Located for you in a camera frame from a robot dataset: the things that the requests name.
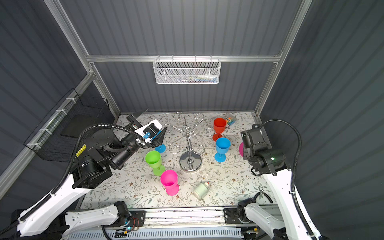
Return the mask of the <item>blue wine glass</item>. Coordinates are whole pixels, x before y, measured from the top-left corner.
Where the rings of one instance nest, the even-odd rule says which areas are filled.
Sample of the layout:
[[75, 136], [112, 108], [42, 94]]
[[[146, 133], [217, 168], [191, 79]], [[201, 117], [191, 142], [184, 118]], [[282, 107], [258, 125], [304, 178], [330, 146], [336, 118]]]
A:
[[215, 154], [215, 160], [218, 163], [223, 163], [226, 161], [226, 153], [229, 151], [229, 148], [231, 146], [231, 142], [227, 138], [218, 138], [216, 141], [216, 150], [217, 153]]
[[166, 146], [165, 145], [159, 145], [158, 147], [155, 147], [155, 150], [159, 152], [160, 154], [164, 153], [166, 151]]

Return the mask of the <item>green wine glass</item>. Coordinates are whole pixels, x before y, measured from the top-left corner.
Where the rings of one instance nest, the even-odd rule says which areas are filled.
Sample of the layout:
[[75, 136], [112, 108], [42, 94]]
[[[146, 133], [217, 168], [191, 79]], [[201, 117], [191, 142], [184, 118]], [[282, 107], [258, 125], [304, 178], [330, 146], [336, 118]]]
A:
[[161, 154], [158, 151], [150, 151], [145, 156], [146, 163], [153, 169], [153, 174], [160, 177], [165, 171]]

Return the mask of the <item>pink wine glass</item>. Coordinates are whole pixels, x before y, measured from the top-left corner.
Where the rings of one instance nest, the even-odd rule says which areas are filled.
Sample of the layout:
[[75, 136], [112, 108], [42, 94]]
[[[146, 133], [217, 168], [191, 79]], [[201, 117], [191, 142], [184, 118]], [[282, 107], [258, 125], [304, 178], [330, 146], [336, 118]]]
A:
[[241, 143], [239, 145], [239, 154], [240, 154], [241, 157], [244, 156], [244, 143]]
[[173, 170], [167, 170], [161, 175], [161, 183], [169, 196], [175, 196], [180, 190], [178, 174]]

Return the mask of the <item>red wine glass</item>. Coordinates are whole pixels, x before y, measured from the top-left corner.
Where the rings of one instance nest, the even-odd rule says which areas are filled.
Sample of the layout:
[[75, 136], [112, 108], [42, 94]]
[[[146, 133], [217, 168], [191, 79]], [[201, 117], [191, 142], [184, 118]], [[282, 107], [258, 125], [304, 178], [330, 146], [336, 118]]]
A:
[[217, 118], [214, 120], [214, 131], [213, 140], [216, 142], [217, 139], [222, 138], [222, 133], [226, 129], [227, 121], [223, 118]]

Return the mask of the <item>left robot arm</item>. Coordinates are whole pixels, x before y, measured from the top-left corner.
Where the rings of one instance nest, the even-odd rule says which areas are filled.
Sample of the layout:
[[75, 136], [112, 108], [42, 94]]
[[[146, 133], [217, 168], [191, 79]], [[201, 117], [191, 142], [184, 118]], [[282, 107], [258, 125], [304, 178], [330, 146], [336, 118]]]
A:
[[130, 227], [133, 217], [122, 201], [84, 212], [72, 212], [68, 207], [110, 178], [113, 170], [122, 169], [139, 149], [160, 146], [166, 131], [158, 120], [141, 125], [137, 115], [132, 115], [125, 127], [95, 124], [85, 128], [58, 185], [13, 222], [17, 228], [13, 239], [60, 240], [97, 226]]

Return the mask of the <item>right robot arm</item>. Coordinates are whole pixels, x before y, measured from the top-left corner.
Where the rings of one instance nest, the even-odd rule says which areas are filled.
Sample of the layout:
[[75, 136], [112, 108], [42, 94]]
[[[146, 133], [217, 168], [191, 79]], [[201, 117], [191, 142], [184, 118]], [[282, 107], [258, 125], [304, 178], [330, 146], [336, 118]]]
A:
[[270, 186], [282, 219], [269, 214], [253, 198], [238, 202], [239, 220], [253, 222], [273, 240], [322, 240], [324, 237], [312, 222], [300, 194], [296, 188], [298, 158], [302, 148], [302, 138], [298, 138], [298, 148], [293, 164], [286, 163], [285, 154], [270, 147], [262, 136], [263, 124], [253, 125], [242, 131], [244, 160], [251, 166], [254, 176], [264, 179]]

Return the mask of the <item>chrome wine glass rack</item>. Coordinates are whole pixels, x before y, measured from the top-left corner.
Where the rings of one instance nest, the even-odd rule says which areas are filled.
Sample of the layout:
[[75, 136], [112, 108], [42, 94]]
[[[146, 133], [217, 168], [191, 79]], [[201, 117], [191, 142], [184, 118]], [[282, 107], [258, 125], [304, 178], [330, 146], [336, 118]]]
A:
[[179, 155], [179, 166], [186, 173], [196, 173], [203, 166], [202, 155], [206, 144], [193, 143], [194, 137], [211, 137], [213, 128], [205, 127], [207, 115], [197, 113], [192, 120], [183, 112], [172, 114], [174, 124], [167, 123], [166, 147], [172, 155]]

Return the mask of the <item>floral table mat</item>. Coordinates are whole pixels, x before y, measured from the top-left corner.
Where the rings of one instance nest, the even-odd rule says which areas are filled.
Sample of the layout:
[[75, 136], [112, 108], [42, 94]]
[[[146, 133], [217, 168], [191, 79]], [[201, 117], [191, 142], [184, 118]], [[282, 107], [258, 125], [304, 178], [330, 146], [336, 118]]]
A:
[[[153, 174], [152, 168], [146, 163], [147, 150], [138, 150], [130, 158], [122, 170], [113, 171], [111, 178], [105, 180], [96, 189], [86, 194], [82, 209], [97, 209], [124, 201], [131, 209], [139, 208], [180, 208], [180, 207], [213, 207], [231, 206], [239, 201], [253, 198], [262, 187], [275, 202], [269, 185], [261, 178], [251, 174], [251, 166], [239, 154], [242, 141], [241, 131], [248, 130], [254, 124], [251, 113], [203, 113], [207, 115], [205, 127], [213, 128], [214, 120], [234, 116], [237, 121], [224, 131], [224, 137], [229, 139], [231, 147], [226, 155], [226, 161], [218, 163], [214, 156], [216, 144], [211, 137], [194, 137], [193, 143], [206, 144], [202, 155], [203, 166], [196, 173], [186, 173], [179, 166], [179, 155], [172, 155], [168, 149], [162, 153], [162, 161], [166, 170], [178, 174], [180, 190], [175, 196], [169, 196], [159, 177]], [[163, 125], [174, 124], [171, 113], [143, 114], [139, 122], [146, 124], [159, 120]], [[198, 200], [193, 191], [202, 182], [209, 182], [209, 192]], [[259, 204], [270, 204], [265, 196], [257, 198]]]

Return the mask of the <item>pack of coloured markers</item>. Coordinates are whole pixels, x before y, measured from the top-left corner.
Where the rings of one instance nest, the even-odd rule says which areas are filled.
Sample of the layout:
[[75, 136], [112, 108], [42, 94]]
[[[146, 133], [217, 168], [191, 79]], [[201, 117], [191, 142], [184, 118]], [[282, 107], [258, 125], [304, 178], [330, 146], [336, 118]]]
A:
[[228, 116], [228, 117], [225, 117], [225, 120], [226, 120], [226, 126], [227, 128], [229, 128], [231, 125], [233, 125], [237, 121], [237, 118], [234, 116]]

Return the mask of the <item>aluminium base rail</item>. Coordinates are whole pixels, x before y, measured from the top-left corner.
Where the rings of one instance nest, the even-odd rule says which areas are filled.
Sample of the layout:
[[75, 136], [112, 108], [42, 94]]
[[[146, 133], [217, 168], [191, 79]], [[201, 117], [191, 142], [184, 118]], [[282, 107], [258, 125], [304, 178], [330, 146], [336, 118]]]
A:
[[154, 227], [194, 227], [225, 226], [251, 227], [263, 230], [286, 228], [303, 230], [300, 219], [284, 213], [277, 205], [250, 204], [241, 216], [236, 207], [195, 207], [169, 209], [133, 209], [120, 218], [113, 214], [112, 206], [89, 211], [67, 212], [64, 222], [69, 226], [67, 234], [95, 227], [108, 228], [154, 228]]

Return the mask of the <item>white mesh wall basket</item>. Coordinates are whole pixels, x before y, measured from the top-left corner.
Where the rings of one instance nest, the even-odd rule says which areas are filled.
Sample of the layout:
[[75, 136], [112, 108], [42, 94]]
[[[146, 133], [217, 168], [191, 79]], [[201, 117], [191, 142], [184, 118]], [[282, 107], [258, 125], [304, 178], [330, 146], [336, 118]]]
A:
[[220, 59], [153, 61], [155, 80], [160, 85], [213, 85], [220, 82]]

